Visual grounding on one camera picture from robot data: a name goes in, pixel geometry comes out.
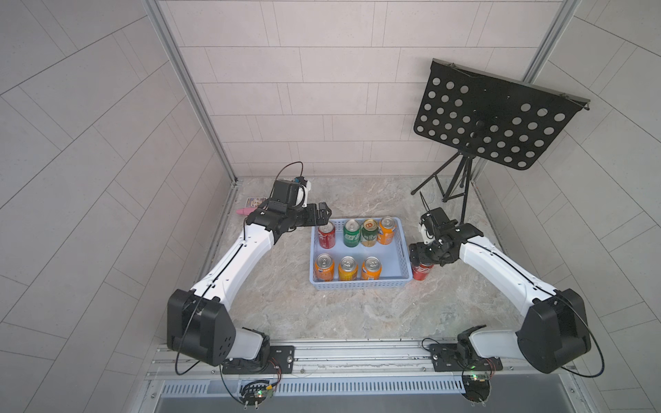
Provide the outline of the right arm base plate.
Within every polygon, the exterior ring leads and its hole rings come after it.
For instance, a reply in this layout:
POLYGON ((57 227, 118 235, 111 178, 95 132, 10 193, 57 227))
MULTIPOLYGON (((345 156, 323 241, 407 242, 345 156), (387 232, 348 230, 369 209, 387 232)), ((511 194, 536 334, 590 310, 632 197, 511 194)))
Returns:
POLYGON ((468 354, 464 349, 458 349, 457 343, 432 342, 423 347, 429 352, 434 371, 437 373, 485 372, 494 374, 504 369, 499 358, 485 359, 476 354, 468 354))

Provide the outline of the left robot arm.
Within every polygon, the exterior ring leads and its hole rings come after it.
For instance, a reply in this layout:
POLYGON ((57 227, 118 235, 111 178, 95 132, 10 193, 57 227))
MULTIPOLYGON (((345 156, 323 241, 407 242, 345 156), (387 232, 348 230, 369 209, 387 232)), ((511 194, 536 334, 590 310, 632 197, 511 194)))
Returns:
POLYGON ((167 303, 167 347, 212 367, 238 365, 258 372, 269 364, 270 339, 259 331, 237 328, 232 302, 248 275, 280 237, 299 227, 329 223, 326 203, 284 206, 264 201, 244 220, 227 254, 189 290, 177 289, 167 303))

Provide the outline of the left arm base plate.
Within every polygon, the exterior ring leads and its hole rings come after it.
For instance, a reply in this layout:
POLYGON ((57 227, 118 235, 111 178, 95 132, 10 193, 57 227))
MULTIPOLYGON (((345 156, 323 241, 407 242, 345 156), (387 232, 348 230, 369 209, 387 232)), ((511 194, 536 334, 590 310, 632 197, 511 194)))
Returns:
POLYGON ((224 361, 224 374, 289 374, 293 371, 294 346, 270 346, 269 351, 261 350, 256 359, 235 358, 224 361))

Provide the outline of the green sprite can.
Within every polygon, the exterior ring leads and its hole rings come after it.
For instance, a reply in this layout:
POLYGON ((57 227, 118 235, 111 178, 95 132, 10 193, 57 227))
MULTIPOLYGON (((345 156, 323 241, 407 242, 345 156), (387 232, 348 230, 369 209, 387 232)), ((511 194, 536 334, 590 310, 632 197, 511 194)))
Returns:
POLYGON ((348 248, 355 248, 361 244, 361 224, 354 219, 347 220, 343 230, 344 245, 348 248))

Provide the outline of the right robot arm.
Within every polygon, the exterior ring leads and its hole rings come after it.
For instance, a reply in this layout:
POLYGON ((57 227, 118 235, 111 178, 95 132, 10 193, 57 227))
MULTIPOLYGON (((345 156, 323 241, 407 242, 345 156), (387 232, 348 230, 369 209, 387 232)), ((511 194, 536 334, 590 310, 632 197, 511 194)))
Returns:
POLYGON ((525 360, 541 373, 552 373, 591 351, 593 334, 583 298, 561 291, 528 272, 502 253, 470 224, 422 223, 423 242, 410 245, 413 263, 443 266, 456 261, 476 269, 523 316, 518 330, 473 327, 458 337, 467 360, 525 360))

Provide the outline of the dark green gold-top can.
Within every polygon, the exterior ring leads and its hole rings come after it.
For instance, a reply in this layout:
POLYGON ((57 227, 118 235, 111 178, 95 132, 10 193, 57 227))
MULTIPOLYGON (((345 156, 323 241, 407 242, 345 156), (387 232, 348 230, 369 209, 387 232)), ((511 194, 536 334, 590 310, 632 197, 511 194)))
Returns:
POLYGON ((377 243, 379 225, 374 219, 367 219, 361 225, 361 244, 365 247, 373 247, 377 243))

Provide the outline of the orange fanta can back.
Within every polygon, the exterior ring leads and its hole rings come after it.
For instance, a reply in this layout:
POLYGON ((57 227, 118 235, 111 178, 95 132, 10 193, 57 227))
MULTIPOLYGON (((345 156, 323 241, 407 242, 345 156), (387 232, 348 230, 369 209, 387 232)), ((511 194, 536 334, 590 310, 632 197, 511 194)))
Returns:
POLYGON ((387 216, 379 221, 377 242, 382 245, 389 245, 394 240, 397 229, 396 220, 387 216))

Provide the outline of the red cola can front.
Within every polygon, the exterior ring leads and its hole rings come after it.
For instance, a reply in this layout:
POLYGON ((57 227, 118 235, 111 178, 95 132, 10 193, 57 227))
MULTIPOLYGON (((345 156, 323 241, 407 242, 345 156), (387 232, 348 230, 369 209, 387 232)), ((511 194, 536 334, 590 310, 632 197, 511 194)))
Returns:
POLYGON ((430 271, 434 268, 433 264, 418 263, 411 266, 412 278, 414 280, 425 280, 430 271))

